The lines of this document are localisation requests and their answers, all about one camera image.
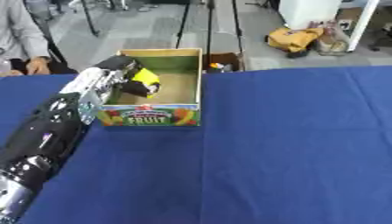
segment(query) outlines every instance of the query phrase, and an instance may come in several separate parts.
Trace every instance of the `table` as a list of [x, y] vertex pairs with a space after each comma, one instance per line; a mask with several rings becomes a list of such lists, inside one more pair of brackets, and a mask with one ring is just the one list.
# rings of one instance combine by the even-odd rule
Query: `table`
[[[391, 223], [391, 69], [204, 75], [201, 127], [95, 123], [22, 223]], [[71, 78], [0, 80], [0, 144]]]

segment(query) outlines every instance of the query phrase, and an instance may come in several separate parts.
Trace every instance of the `yellow object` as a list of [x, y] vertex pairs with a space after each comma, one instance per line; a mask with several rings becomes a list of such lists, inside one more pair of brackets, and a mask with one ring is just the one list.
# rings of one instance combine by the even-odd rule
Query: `yellow object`
[[188, 110], [187, 113], [186, 113], [186, 116], [183, 119], [175, 122], [174, 124], [177, 125], [177, 126], [182, 126], [182, 125], [184, 125], [186, 123], [189, 123], [189, 121], [192, 120], [193, 116], [194, 116], [194, 111], [193, 110]]
[[323, 28], [300, 31], [279, 28], [269, 34], [268, 44], [282, 50], [288, 50], [291, 53], [297, 53], [305, 50], [313, 40], [318, 39], [323, 33]]
[[[140, 72], [135, 74], [132, 80], [142, 82], [147, 88], [151, 88], [154, 85], [159, 84], [159, 77], [147, 68], [142, 68]], [[151, 98], [157, 91], [147, 94], [147, 98]]]

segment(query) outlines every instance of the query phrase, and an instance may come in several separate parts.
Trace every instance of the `cardboard box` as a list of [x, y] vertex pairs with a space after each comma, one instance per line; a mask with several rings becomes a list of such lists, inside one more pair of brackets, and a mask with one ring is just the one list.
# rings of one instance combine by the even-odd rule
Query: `cardboard box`
[[199, 126], [201, 49], [122, 50], [159, 76], [147, 99], [115, 89], [98, 118], [105, 126]]

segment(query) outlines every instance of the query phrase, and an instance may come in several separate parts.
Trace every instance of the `white pole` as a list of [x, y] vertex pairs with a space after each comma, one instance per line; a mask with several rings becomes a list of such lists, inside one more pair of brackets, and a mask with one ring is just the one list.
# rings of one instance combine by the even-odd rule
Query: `white pole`
[[362, 34], [366, 30], [366, 27], [368, 26], [370, 19], [375, 13], [375, 9], [377, 8], [379, 2], [380, 0], [367, 1], [365, 9], [363, 9], [362, 14], [360, 15], [360, 20], [358, 20], [358, 24], [355, 26], [353, 34], [350, 37], [350, 44], [348, 46], [349, 52], [354, 51], [357, 45], [360, 43]]

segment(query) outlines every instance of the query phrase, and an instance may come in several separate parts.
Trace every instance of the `tripod leg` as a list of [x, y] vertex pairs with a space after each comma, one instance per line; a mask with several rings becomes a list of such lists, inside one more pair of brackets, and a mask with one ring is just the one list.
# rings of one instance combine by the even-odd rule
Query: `tripod leg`
[[211, 61], [211, 42], [213, 41], [213, 15], [215, 10], [215, 1], [210, 0], [207, 4], [208, 8], [208, 36], [206, 39], [206, 65], [205, 67], [210, 67]]
[[184, 16], [182, 17], [181, 27], [179, 28], [179, 32], [177, 34], [177, 44], [176, 48], [179, 48], [179, 44], [181, 43], [182, 36], [184, 34], [184, 28], [186, 26], [186, 19], [188, 18], [189, 8], [191, 7], [191, 3], [188, 3], [185, 7]]
[[237, 1], [233, 0], [232, 1], [232, 5], [233, 5], [233, 12], [234, 12], [234, 22], [235, 22], [235, 32], [237, 34], [237, 38], [238, 38], [238, 47], [240, 49], [240, 57], [241, 57], [241, 66], [242, 69], [245, 71], [245, 64], [243, 63], [243, 47], [242, 47], [242, 29], [240, 26], [240, 19], [238, 17], [238, 8], [237, 8]]
[[91, 16], [90, 13], [88, 12], [86, 0], [81, 0], [81, 5], [83, 6], [84, 13], [86, 14], [87, 23], [88, 26], [90, 27], [91, 33], [93, 33], [94, 36], [98, 37], [99, 32], [94, 28], [93, 22], [91, 21]]

